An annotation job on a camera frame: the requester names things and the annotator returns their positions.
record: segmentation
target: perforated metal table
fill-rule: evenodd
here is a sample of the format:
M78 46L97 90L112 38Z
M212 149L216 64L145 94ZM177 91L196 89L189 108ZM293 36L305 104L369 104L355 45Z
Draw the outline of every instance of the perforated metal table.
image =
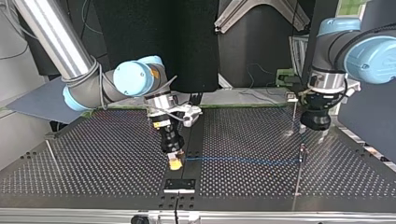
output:
M189 159L170 172L145 110L98 111L0 172L0 217L8 208L396 214L393 171L335 127L322 143L299 134L291 113L205 109L181 130ZM195 193L165 194L168 179L196 180Z

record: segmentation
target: cable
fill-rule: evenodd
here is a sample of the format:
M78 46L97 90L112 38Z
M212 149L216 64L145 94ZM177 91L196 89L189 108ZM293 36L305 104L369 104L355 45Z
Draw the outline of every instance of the cable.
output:
M265 85L265 91L267 92L267 94L268 94L268 95L283 96L284 94L276 94L276 93L271 93L271 92L268 91L268 86L269 86L269 85L272 85L272 84L275 85L275 82L270 82L270 83L267 83L267 85Z
M104 54L101 54L101 55L97 56L96 59L100 59L100 58L103 58L105 56L107 56L107 53L104 53Z
M246 163L253 163L259 165L285 165L285 164L297 164L298 159L284 160L284 161L267 161L258 159L243 159L236 157L198 157L198 158L186 158L186 161L239 161Z
M150 107L150 108L157 109L157 110L159 110L159 111L161 111L161 112L163 112L163 113L165 113L165 114L169 115L170 117L172 117L172 118L174 118L174 119L176 119L176 120L178 120L178 121L181 121L181 122L183 122L183 121L184 121L184 119L181 119L181 118L179 118L178 116L176 116L176 115L173 115L172 113L170 113L170 112L166 111L165 109L159 108L159 107L157 107L157 106L154 106L154 105L148 105L148 104L141 104L141 105L144 105L144 106L146 106L146 107Z
M72 13L70 11L69 0L66 0L66 7L67 7L67 15L69 16L69 20L73 23Z
M342 101L345 97L348 97L348 96L347 96L348 85L347 85L347 79L346 79L346 78L344 78L344 85L345 85L344 92L343 92L343 93L339 93L339 94L341 94L341 97L338 98L338 100L337 100L335 103L333 103L332 105L330 105L329 107L327 107L327 108L325 108L325 109L319 109L319 110L308 109L308 108L306 107L307 105L304 104L304 102L302 102L301 98L299 97L300 105L301 105L302 107L304 107L305 111L308 111L308 112L322 112L322 111L328 111L328 110L334 108L335 106L337 106L338 104L340 104L341 101Z
M239 94L242 94L242 95L251 95L251 96L255 97L256 99L270 102L272 105L275 105L276 107L281 108L279 105L277 105L276 103L274 103L274 101L272 101L272 100L270 100L270 99L264 99L264 98L261 98L261 97L255 95L255 94L253 94L253 93L247 92L247 91L251 90L251 88L252 88L253 85L254 85L254 77L253 77L253 75L251 75L251 73L250 73L250 71L249 71L249 67L250 67L251 65L258 65L258 66L260 67L260 69L261 69L264 73L273 74L273 73L270 73L270 72L268 72L267 70L263 69L258 63L251 63L250 65L247 66L247 73L248 73L248 75L250 76L251 84L250 84L250 86L247 88L247 90L240 91L240 92L238 92L238 93L239 93Z
M29 45L26 44L25 49L24 49L21 53L16 54L16 55L13 55L13 56L9 56L9 57L0 58L0 60L5 60L5 59L11 59L11 58L19 57L19 56L21 56L22 54L24 54L28 49L29 49Z
M376 34L379 32L384 32L384 31L390 31L390 30L396 30L396 22L390 23L388 25L384 25L381 27L377 27L368 31L365 31L355 37L353 37L351 40L349 40L341 49L338 51L337 55L334 58L334 64L338 64L338 61L340 60L341 55L344 54L344 52L351 46L353 45L356 41L360 40L362 37L369 35L369 34Z
M85 6L86 6L87 2L88 2L87 11L86 11L85 16L84 16L84 9L85 9ZM102 32L97 31L97 30L91 28L91 26L88 25L88 23L87 23L87 20L88 20L88 12L90 11L90 4L91 4L91 0L85 0L84 3L82 4L81 19L82 19L82 22L84 23L84 27L82 28L81 37L80 37L80 38L82 38L82 36L83 36L83 34L84 34L84 29L85 29L85 27L87 27L88 29L90 29L91 31L93 31L93 32L95 32L95 33L97 33L97 34L99 34L99 35L102 35L102 34L103 34Z
M16 25L17 26L19 26L19 28L24 32L24 33L26 33L27 35L29 35L30 37L32 37L32 38L34 38L34 39L37 39L37 37L35 37L34 35L32 35L32 34L30 34L27 30L25 30L18 22L16 22L15 20L14 20L14 18L12 17L12 15L11 15L11 7L9 6L9 2L8 2L8 0L6 0L5 1L5 3L6 3L6 10L7 10L7 14L8 14L8 16L10 17L8 17L8 16L6 16L7 17L7 20L11 23L11 25L12 26L14 26L14 28L15 28L15 24L14 24L14 22L16 23Z
M291 19L291 53L292 53L292 58L294 60L295 67L296 67L297 77L300 78L301 85L303 86L304 85L303 84L303 80L301 79L300 74L299 74L298 69L297 69L297 61L296 61L296 57L295 57L294 45L292 43L293 42L292 39L294 37L294 21L296 19L297 8L298 8L298 1L296 1L296 6L294 7L294 11L293 11L293 18Z

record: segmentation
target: metal bracket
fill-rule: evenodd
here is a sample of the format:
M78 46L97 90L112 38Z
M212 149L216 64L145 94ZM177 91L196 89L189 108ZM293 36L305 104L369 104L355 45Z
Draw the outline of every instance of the metal bracket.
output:
M228 82L220 73L219 73L219 85L224 90L232 90L233 89L233 85L231 85L231 83Z
M191 194L195 192L194 179L168 179L166 180L164 193Z
M297 0L233 0L215 21L215 31L225 34L248 11L259 5L274 7L286 20L292 23L296 4L298 4ZM301 7L297 6L294 27L301 31L308 23L309 18Z

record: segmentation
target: metal frame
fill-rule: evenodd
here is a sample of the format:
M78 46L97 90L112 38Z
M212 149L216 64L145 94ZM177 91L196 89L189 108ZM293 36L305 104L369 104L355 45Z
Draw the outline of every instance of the metal frame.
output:
M0 223L130 223L133 216L148 217L150 224L175 223L173 212L80 209L0 209ZM180 223L372 223L396 222L394 214L363 213L177 213Z
M259 5L274 7L286 20L294 23L294 27L297 30L301 31L309 23L309 18L305 15L301 7L298 6L293 22L296 4L298 4L297 0L233 0L215 21L215 31L225 34L248 11Z
M73 122L68 128L58 132L55 137L62 136L67 133L69 129L81 123L84 119L81 118ZM205 117L201 117L191 129L183 129L186 140L186 155L187 156L202 156L203 143L203 129L205 124ZM359 144L347 137L337 128L333 129L333 133L337 134L345 144L352 145L355 148L361 148ZM46 150L46 145L43 143L33 151ZM368 152L360 150L355 152L358 154L365 153L363 159L372 166L373 169L378 170L384 175L394 176L394 173L388 169L382 162L375 157L368 156ZM10 165L3 172L12 172L16 167L19 167L22 162L17 160ZM396 214L376 214L372 212L392 212L394 209L393 200L350 200L350 199L328 199L328 198L314 198L301 197L297 198L296 209L292 209L294 203L293 199L283 200L279 203L279 199L269 199L254 201L254 200L239 200L233 201L238 205L232 205L230 201L219 199L207 199L199 196L199 184L201 173L200 161L186 161L183 169L178 172L167 172L163 178L163 184L169 178L183 178L196 179L196 191L193 194L161 194L154 200L147 200L145 203L135 198L126 198L122 201L112 200L108 197L84 198L81 197L62 197L62 200L56 198L46 197L25 197L22 201L23 208L19 207L15 202L15 197L2 197L0 206L0 223L2 222L68 222L68 223L129 223L133 216L148 217L150 223L174 223L176 216L180 223L319 223L325 222L347 222L347 223L362 223L362 222L396 222ZM10 204L14 204L16 208L9 208ZM241 207L245 207L244 211L256 212L242 212ZM338 213L325 211L356 211L356 213Z

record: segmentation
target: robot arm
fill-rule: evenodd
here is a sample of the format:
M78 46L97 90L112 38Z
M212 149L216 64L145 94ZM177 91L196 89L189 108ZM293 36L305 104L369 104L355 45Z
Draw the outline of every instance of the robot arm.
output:
M14 0L14 4L61 73L66 83L64 101L70 108L106 108L128 97L145 97L148 116L161 133L161 148L168 155L170 168L181 167L178 156L183 154L184 141L177 131L178 117L173 113L185 113L183 124L190 127L201 109L175 103L169 88L172 80L167 80L160 57L121 63L115 70L104 72L83 47L58 1Z
M382 84L396 77L396 25L361 32L357 18L332 18L320 25L314 60L304 91L301 123L315 131L329 129L329 109L347 94L346 75Z

